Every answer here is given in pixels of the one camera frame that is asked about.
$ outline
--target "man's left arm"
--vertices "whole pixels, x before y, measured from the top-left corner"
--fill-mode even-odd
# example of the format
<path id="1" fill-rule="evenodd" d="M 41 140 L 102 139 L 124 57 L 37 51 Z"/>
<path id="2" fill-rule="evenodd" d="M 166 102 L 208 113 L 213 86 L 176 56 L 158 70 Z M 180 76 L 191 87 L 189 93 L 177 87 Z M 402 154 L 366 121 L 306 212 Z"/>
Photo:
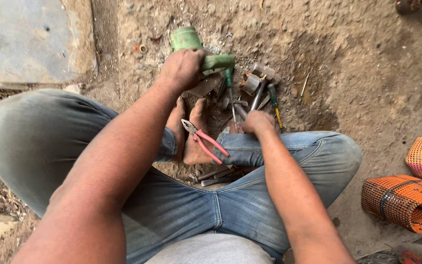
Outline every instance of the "man's left arm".
<path id="1" fill-rule="evenodd" d="M 81 153 L 13 263 L 124 263 L 121 208 L 157 156 L 177 98 L 198 84 L 204 51 L 165 61 L 147 93 Z"/>

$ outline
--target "man's arm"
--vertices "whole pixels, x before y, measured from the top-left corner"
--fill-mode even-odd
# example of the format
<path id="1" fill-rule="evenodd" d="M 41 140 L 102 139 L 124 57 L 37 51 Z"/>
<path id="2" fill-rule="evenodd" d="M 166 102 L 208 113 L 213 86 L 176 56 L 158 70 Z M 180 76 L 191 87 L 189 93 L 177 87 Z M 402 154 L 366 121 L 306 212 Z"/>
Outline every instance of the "man's arm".
<path id="1" fill-rule="evenodd" d="M 268 192 L 283 219 L 296 263 L 354 263 L 313 184 L 274 130 L 274 118 L 252 111 L 243 128 L 261 143 Z"/>
<path id="2" fill-rule="evenodd" d="M 125 263 L 121 208 L 151 167 L 177 98 L 198 84 L 204 52 L 179 50 L 147 93 L 85 148 L 14 263 Z"/>

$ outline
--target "jeans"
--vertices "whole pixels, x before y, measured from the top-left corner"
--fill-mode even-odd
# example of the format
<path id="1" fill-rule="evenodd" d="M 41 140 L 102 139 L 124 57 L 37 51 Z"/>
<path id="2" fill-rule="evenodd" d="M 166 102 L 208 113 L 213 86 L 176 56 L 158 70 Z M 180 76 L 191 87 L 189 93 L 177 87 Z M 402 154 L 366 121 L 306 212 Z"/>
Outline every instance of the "jeans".
<path id="1" fill-rule="evenodd" d="M 0 177 L 38 215 L 89 142 L 118 115 L 100 103 L 61 90 L 21 93 L 0 102 Z M 299 132 L 281 135 L 328 207 L 358 170 L 362 151 L 346 135 Z M 151 167 L 123 207 L 127 263 L 144 263 L 166 246 L 204 232 L 252 240 L 280 259 L 290 247 L 265 183 L 258 140 L 250 134 L 220 134 L 230 153 L 214 149 L 225 165 L 258 167 L 219 190 L 180 183 Z M 156 161 L 177 153 L 165 129 Z"/>

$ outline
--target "green angle grinder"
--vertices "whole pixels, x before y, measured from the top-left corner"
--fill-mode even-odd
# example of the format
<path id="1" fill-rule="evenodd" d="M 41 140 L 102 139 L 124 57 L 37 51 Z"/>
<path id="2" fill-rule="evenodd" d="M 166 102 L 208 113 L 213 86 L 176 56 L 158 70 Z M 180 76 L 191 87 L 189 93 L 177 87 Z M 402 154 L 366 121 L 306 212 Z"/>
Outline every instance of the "green angle grinder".
<path id="1" fill-rule="evenodd" d="M 202 49 L 203 40 L 194 27 L 184 27 L 170 33 L 170 46 L 172 52 L 181 48 L 195 47 Z M 204 75 L 210 75 L 224 69 L 233 69 L 235 58 L 232 55 L 211 55 L 204 58 L 201 71 Z"/>

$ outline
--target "hand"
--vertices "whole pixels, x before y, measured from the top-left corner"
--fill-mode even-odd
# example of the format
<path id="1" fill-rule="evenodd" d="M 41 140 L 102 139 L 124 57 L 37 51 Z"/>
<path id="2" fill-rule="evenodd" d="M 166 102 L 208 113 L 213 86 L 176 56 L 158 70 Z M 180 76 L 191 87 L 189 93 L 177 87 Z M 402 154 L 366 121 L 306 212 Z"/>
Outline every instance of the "hand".
<path id="1" fill-rule="evenodd" d="M 200 66 L 204 54 L 204 50 L 195 47 L 175 51 L 164 62 L 158 81 L 172 84 L 182 92 L 195 88 L 202 76 Z"/>
<path id="2" fill-rule="evenodd" d="M 247 119 L 242 125 L 243 131 L 246 133 L 254 133 L 258 136 L 264 131 L 274 131 L 274 118 L 264 111 L 250 111 Z"/>

